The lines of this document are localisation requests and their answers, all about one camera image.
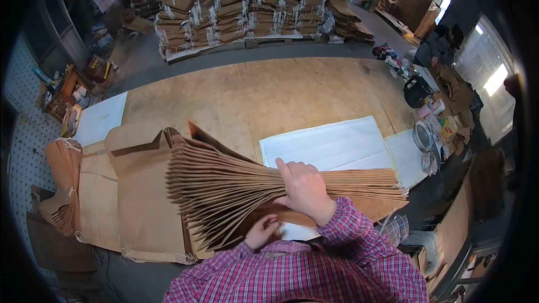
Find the window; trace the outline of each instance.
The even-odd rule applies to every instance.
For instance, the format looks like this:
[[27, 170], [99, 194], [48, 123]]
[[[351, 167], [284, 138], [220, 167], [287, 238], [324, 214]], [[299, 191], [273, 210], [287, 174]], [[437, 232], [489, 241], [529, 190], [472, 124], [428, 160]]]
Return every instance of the window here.
[[438, 17], [435, 20], [436, 24], [438, 24], [440, 22], [441, 18], [444, 16], [445, 11], [449, 7], [450, 3], [451, 3], [451, 0], [441, 0], [441, 4], [440, 4], [441, 11], [440, 11], [440, 14], [438, 14]]
[[481, 17], [455, 58], [456, 71], [472, 84], [484, 104], [479, 120], [495, 144], [513, 124], [515, 99], [503, 87], [503, 80], [515, 74], [511, 54], [488, 19]]

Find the pegboard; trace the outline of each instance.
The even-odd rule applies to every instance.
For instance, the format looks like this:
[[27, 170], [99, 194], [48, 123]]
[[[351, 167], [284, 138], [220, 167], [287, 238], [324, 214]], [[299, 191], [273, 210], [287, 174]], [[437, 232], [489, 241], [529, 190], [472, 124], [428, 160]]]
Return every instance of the pegboard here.
[[[31, 186], [56, 191], [51, 168], [44, 155], [45, 147], [60, 134], [60, 124], [36, 104], [40, 82], [32, 71], [36, 61], [21, 36], [13, 46], [4, 81], [4, 95], [19, 112], [11, 141], [8, 162], [10, 205], [17, 228], [33, 257], [26, 211], [32, 212]], [[56, 278], [52, 271], [40, 269], [42, 275]]]

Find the hand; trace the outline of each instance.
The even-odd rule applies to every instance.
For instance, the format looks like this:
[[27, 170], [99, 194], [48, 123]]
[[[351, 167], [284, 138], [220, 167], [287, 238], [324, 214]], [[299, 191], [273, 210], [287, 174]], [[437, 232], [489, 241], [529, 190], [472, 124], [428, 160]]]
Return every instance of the hand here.
[[257, 221], [245, 236], [245, 243], [256, 250], [266, 244], [273, 232], [279, 228], [277, 214], [268, 214]]
[[303, 162], [275, 159], [286, 186], [286, 196], [273, 202], [303, 213], [318, 226], [325, 226], [335, 214], [337, 204], [326, 192], [326, 184], [316, 167]]

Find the metal bowl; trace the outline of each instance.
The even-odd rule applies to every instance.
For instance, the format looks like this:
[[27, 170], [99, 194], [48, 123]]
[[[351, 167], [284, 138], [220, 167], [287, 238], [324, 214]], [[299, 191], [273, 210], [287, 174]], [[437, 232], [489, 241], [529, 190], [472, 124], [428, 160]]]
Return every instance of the metal bowl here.
[[434, 150], [435, 139], [431, 128], [425, 121], [420, 119], [416, 122], [414, 125], [414, 130], [412, 131], [412, 138], [414, 139], [415, 145], [421, 151], [427, 152]]

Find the checkered cloth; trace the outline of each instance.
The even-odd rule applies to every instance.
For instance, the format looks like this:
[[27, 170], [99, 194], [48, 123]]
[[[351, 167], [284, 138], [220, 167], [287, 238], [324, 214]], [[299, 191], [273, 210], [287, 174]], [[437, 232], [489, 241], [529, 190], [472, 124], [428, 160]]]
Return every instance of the checkered cloth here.
[[397, 52], [391, 48], [391, 46], [389, 46], [387, 44], [387, 42], [381, 46], [378, 46], [378, 47], [374, 47], [373, 48], [373, 55], [376, 57], [376, 59], [378, 60], [385, 60], [385, 58], [389, 55], [392, 59], [395, 59], [395, 60], [399, 60], [399, 55], [397, 54]]
[[408, 218], [407, 216], [401, 216], [399, 214], [393, 215], [382, 229], [382, 225], [374, 227], [381, 235], [387, 235], [389, 238], [389, 243], [393, 247], [397, 247], [401, 244], [401, 241], [408, 238], [408, 232], [410, 228], [408, 227]]
[[425, 279], [410, 256], [373, 228], [348, 198], [318, 232], [338, 257], [286, 252], [276, 241], [253, 253], [245, 242], [172, 280], [164, 302], [428, 302]]

